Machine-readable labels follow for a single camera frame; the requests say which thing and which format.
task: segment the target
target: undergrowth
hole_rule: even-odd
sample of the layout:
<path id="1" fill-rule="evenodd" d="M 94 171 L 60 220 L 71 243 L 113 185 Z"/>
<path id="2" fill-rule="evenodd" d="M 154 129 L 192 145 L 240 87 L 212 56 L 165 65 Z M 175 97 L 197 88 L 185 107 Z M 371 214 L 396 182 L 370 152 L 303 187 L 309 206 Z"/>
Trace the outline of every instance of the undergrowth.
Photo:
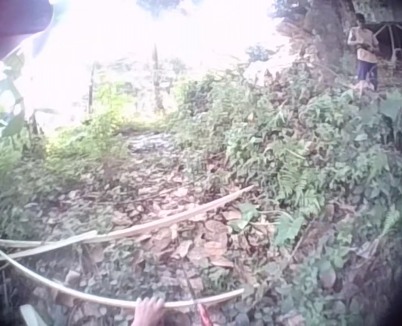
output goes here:
<path id="1" fill-rule="evenodd" d="M 40 146 L 31 146 L 26 128 L 0 138 L 0 237 L 36 237 L 30 225 L 43 223 L 34 220 L 40 214 L 28 213 L 28 204 L 54 206 L 65 189 L 81 185 L 82 175 L 94 172 L 107 158 L 127 157 L 118 133 L 133 125 L 125 111 L 132 101 L 99 94 L 96 111 L 78 127 L 62 128 L 51 137 L 34 136 L 33 144 Z"/>
<path id="2" fill-rule="evenodd" d="M 380 109 L 390 107 L 395 119 L 402 101 L 390 93 L 380 106 L 369 100 L 360 109 L 352 90 L 318 90 L 318 76 L 306 65 L 285 75 L 279 87 L 258 90 L 236 77 L 187 82 L 170 129 L 183 150 L 200 158 L 188 160 L 188 169 L 203 170 L 197 163 L 202 157 L 220 156 L 224 183 L 261 188 L 260 209 L 275 212 L 268 220 L 276 224 L 269 251 L 290 255 L 300 237 L 305 240 L 304 230 L 327 227 L 294 269 L 283 270 L 278 262 L 257 266 L 263 271 L 259 299 L 247 307 L 254 318 L 270 320 L 274 313 L 301 315 L 307 325 L 363 322 L 375 305 L 351 301 L 341 287 L 334 295 L 332 287 L 351 277 L 356 260 L 376 259 L 377 251 L 364 254 L 365 248 L 380 245 L 382 257 L 388 255 L 381 245 L 390 242 L 387 235 L 402 236 L 402 153 L 389 141 L 392 130 Z M 285 101 L 277 99 L 278 91 Z M 396 270 L 397 262 L 393 258 L 385 268 Z M 279 304 L 267 309 L 259 301 L 265 295 Z"/>

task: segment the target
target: leaf litter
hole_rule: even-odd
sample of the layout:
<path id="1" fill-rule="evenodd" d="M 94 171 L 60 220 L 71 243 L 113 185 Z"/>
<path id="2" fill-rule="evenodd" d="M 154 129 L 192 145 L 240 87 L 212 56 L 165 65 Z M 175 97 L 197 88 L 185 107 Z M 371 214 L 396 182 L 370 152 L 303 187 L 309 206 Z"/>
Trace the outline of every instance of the leaf litter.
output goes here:
<path id="1" fill-rule="evenodd" d="M 106 179 L 100 177 L 101 169 L 89 172 L 88 178 L 84 178 L 88 182 L 80 189 L 59 195 L 58 206 L 43 215 L 47 223 L 32 225 L 31 233 L 39 232 L 44 240 L 57 240 L 86 230 L 105 233 L 180 213 L 216 199 L 215 194 L 203 190 L 201 181 L 179 186 L 191 180 L 176 170 L 175 160 L 179 159 L 179 154 L 171 150 L 169 141 L 164 143 L 168 156 L 165 160 L 162 159 L 164 153 L 156 155 L 157 150 L 142 151 L 133 153 L 128 162 L 109 163 L 113 168 Z M 72 250 L 70 255 L 66 251 L 45 254 L 37 261 L 30 261 L 28 267 L 50 279 L 63 280 L 66 286 L 96 295 L 135 300 L 155 293 L 167 300 L 187 300 L 190 299 L 188 289 L 177 276 L 181 268 L 179 262 L 186 257 L 190 262 L 189 281 L 197 295 L 219 294 L 223 290 L 207 280 L 224 277 L 227 273 L 223 269 L 234 267 L 233 261 L 227 258 L 231 254 L 228 241 L 232 229 L 226 223 L 240 218 L 240 213 L 228 212 L 227 215 L 209 211 L 152 234 L 66 249 Z M 58 263 L 50 268 L 49 261 Z M 243 282 L 236 283 L 230 290 L 239 288 Z M 45 302 L 49 311 L 54 310 L 55 305 L 73 311 L 76 307 L 76 302 L 63 293 L 46 295 L 47 290 L 42 288 L 36 288 L 34 293 L 36 300 Z M 88 317 L 103 319 L 109 314 L 113 314 L 112 309 L 82 302 L 73 316 L 81 323 Z M 130 315 L 114 315 L 130 320 Z"/>

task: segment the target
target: purple shorts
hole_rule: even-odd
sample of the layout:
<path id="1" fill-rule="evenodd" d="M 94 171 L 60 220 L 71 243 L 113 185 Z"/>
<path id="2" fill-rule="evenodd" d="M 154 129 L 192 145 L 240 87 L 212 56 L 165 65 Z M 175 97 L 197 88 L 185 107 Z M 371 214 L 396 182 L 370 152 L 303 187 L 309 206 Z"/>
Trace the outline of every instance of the purple shorts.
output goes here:
<path id="1" fill-rule="evenodd" d="M 378 89 L 378 66 L 376 63 L 358 60 L 358 80 L 369 80 Z"/>

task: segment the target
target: shirt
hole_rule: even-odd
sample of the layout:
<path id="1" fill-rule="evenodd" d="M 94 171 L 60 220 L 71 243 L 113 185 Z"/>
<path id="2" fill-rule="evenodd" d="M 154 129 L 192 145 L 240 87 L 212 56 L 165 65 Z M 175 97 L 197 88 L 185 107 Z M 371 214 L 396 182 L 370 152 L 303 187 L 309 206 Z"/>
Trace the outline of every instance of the shirt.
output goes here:
<path id="1" fill-rule="evenodd" d="M 365 43 L 369 46 L 379 45 L 378 39 L 376 39 L 376 36 L 369 29 L 360 29 L 359 27 L 354 27 L 350 30 L 350 34 L 352 35 L 352 39 L 358 41 L 359 43 Z M 378 58 L 374 53 L 364 50 L 363 48 L 358 49 L 357 58 L 358 60 L 370 63 L 378 62 Z"/>

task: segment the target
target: weeds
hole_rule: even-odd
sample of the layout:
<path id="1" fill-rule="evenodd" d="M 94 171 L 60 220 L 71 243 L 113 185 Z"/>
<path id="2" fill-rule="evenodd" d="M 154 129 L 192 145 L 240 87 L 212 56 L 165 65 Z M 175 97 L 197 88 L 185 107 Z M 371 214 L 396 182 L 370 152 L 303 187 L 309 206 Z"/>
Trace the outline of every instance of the weeds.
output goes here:
<path id="1" fill-rule="evenodd" d="M 391 118 L 400 121 L 402 101 L 395 92 L 382 100 L 382 111 L 376 102 L 360 110 L 351 90 L 316 92 L 316 77 L 305 67 L 288 74 L 276 90 L 254 90 L 235 77 L 189 82 L 173 117 L 174 126 L 186 128 L 172 130 L 183 148 L 224 157 L 228 182 L 260 185 L 260 209 L 286 213 L 271 220 L 277 223 L 271 251 L 290 251 L 311 221 L 332 225 L 290 283 L 278 273 L 266 282 L 276 284 L 274 297 L 282 302 L 277 312 L 296 310 L 309 325 L 337 318 L 345 323 L 365 310 L 363 303 L 326 299 L 327 288 L 348 274 L 350 248 L 377 246 L 387 233 L 402 230 L 402 155 L 387 141 L 382 115 L 390 108 Z M 278 91 L 289 101 L 276 100 Z M 327 287 L 320 286 L 321 274 Z"/>

